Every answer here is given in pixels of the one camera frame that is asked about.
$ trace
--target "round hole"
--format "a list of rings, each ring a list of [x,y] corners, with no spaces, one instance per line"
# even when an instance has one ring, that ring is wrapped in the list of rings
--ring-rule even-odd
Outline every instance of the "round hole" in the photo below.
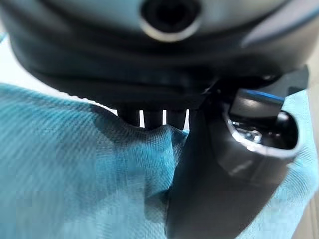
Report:
[[[154,39],[178,41],[196,32],[199,15],[196,0],[148,0],[141,8],[141,26]]]

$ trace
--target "metal part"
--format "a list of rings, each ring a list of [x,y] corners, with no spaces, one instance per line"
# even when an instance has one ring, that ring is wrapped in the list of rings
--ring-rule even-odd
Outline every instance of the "metal part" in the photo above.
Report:
[[[293,148],[276,148],[276,147],[270,147],[261,144],[262,134],[257,130],[246,130],[241,128],[240,126],[235,127],[233,121],[229,118],[227,113],[224,113],[225,122],[227,125],[227,128],[232,135],[232,137],[242,146],[244,146],[247,150],[266,156],[266,157],[273,157],[280,159],[287,159],[287,158],[294,158],[297,156],[297,154],[300,152],[301,147],[303,145],[302,142],[302,136],[301,136],[301,130],[299,129],[299,126],[295,123],[293,125],[286,125],[290,126],[290,130],[295,130],[297,135],[297,141]],[[284,118],[285,121],[288,120],[294,120],[292,115],[289,115],[287,112],[280,112],[278,114],[278,118],[282,119]],[[272,125],[269,125],[269,128],[267,129],[268,132],[272,131]]]
[[[190,26],[179,32],[163,32],[153,27],[148,21],[141,17],[141,28],[151,38],[162,42],[182,41],[192,36],[199,28],[201,19],[197,18]]]

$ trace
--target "black plastic housing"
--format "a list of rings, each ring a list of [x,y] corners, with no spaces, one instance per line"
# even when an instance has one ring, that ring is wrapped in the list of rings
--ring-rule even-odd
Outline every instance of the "black plastic housing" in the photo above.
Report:
[[[197,111],[192,122],[168,194],[169,239],[237,238],[272,197],[300,151],[293,118],[288,120],[290,138],[282,138],[288,144],[274,156],[274,148],[258,152],[238,142],[226,126],[225,112],[214,101]]]
[[[136,109],[196,109],[217,80],[263,81],[298,69],[319,31],[317,0],[291,0],[241,28],[173,44],[90,25],[51,1],[2,0],[0,10],[33,75],[71,95]]]

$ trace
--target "blue cloth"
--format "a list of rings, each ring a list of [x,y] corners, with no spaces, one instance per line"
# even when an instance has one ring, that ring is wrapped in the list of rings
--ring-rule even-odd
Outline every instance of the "blue cloth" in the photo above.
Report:
[[[238,239],[290,239],[318,187],[306,93],[289,97],[285,109],[304,130],[304,149]],[[168,125],[147,131],[99,106],[0,84],[0,237],[166,238],[160,195],[186,137]]]

